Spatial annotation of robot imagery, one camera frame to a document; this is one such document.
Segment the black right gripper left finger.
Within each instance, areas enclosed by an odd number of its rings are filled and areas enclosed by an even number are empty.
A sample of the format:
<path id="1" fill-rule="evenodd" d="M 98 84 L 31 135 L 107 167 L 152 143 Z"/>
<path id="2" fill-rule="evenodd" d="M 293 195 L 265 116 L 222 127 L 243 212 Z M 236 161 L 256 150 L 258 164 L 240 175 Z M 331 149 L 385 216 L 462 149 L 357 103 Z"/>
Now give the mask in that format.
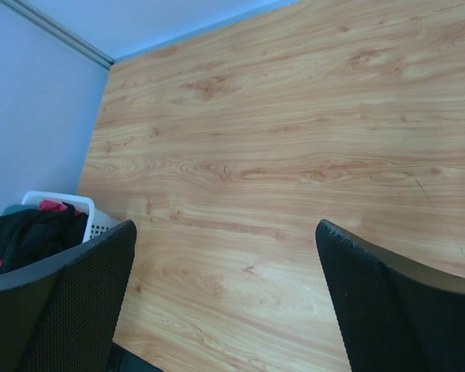
<path id="1" fill-rule="evenodd" d="M 0 275 L 0 371 L 104 371 L 135 245 L 127 220 Z"/>

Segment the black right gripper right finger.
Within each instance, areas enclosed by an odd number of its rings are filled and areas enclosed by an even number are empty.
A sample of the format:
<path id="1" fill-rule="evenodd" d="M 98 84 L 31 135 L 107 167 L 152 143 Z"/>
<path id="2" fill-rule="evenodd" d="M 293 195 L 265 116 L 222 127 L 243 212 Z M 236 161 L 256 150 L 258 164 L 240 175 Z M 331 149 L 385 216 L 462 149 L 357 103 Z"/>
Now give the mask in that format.
<path id="1" fill-rule="evenodd" d="M 465 371 L 465 277 L 327 221 L 315 231 L 353 371 Z"/>

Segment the black t-shirt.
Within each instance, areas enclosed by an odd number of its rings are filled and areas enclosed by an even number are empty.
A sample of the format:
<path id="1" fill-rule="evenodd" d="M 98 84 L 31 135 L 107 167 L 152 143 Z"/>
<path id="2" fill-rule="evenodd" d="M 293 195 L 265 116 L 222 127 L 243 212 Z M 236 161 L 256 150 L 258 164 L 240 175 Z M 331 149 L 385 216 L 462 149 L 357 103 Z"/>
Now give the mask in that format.
<path id="1" fill-rule="evenodd" d="M 82 243 L 88 215 L 72 205 L 45 212 L 19 205 L 0 216 L 0 274 L 34 264 Z"/>

